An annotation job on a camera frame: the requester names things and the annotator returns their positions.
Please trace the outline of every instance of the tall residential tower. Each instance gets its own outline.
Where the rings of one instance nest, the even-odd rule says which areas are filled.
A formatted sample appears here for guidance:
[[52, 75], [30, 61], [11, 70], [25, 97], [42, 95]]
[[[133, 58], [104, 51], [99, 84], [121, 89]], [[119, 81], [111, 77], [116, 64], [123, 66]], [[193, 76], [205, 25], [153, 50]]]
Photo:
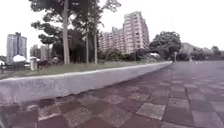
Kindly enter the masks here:
[[130, 54], [137, 49], [147, 48], [149, 32], [141, 12], [133, 12], [124, 16], [121, 29], [112, 28], [112, 32], [104, 32], [99, 37], [100, 50], [116, 48], [122, 54]]
[[15, 55], [27, 58], [27, 38], [22, 37], [21, 33], [9, 34], [7, 37], [7, 58], [6, 63], [12, 64]]

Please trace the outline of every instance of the apartment building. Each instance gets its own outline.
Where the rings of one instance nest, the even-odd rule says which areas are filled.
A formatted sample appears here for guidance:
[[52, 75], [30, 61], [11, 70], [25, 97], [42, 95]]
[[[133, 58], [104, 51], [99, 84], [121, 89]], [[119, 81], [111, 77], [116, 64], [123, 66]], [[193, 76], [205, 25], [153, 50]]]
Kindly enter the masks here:
[[15, 55], [21, 55], [27, 58], [27, 38], [21, 36], [21, 33], [9, 34], [7, 37], [6, 63], [12, 64]]
[[105, 52], [107, 49], [116, 48], [123, 54], [125, 51], [124, 30], [113, 27], [112, 32], [104, 32], [99, 38], [100, 50]]
[[116, 48], [122, 54], [130, 54], [137, 49], [147, 48], [148, 45], [148, 27], [141, 12], [125, 15], [124, 24], [121, 29], [113, 27], [111, 32], [104, 32], [99, 37], [99, 46], [102, 51]]
[[149, 32], [141, 12], [133, 12], [124, 16], [124, 36], [127, 54], [137, 49], [147, 48]]

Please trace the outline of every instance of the walkway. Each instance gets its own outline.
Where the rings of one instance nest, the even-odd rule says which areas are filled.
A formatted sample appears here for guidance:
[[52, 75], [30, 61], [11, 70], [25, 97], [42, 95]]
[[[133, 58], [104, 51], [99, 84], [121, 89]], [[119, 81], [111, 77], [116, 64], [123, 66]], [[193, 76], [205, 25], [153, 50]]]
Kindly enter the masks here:
[[[104, 89], [40, 101], [38, 113], [38, 128], [224, 128], [224, 62], [176, 63]], [[32, 114], [20, 116], [30, 125], [19, 116], [11, 122], [28, 128]]]

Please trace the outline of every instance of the grass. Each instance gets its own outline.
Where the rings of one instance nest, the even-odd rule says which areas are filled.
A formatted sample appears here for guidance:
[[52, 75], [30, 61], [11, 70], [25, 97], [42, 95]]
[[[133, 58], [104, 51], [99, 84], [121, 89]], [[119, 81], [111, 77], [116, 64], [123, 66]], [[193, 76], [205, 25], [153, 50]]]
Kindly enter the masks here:
[[149, 64], [145, 62], [107, 62], [104, 64], [69, 64], [69, 65], [58, 65], [51, 66], [49, 68], [44, 68], [38, 71], [19, 71], [6, 73], [5, 76], [0, 77], [0, 79], [6, 79], [10, 77], [27, 77], [27, 76], [41, 76], [41, 75], [56, 75], [64, 74], [70, 72], [84, 72], [91, 70], [107, 69], [107, 68], [117, 68], [117, 67], [127, 67], [135, 65]]

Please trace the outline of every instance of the tree trunk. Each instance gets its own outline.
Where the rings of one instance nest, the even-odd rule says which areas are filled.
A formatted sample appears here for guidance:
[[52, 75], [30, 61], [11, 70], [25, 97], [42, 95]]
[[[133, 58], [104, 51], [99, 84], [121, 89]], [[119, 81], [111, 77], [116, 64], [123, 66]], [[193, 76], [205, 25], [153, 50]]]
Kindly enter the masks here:
[[97, 2], [96, 0], [94, 0], [94, 62], [95, 64], [98, 63], [98, 56], [97, 56], [97, 21], [96, 21], [96, 5], [97, 5]]
[[89, 33], [86, 33], [86, 64], [89, 64]]
[[63, 46], [64, 46], [64, 64], [70, 64], [69, 47], [68, 47], [68, 3], [65, 0], [63, 13]]

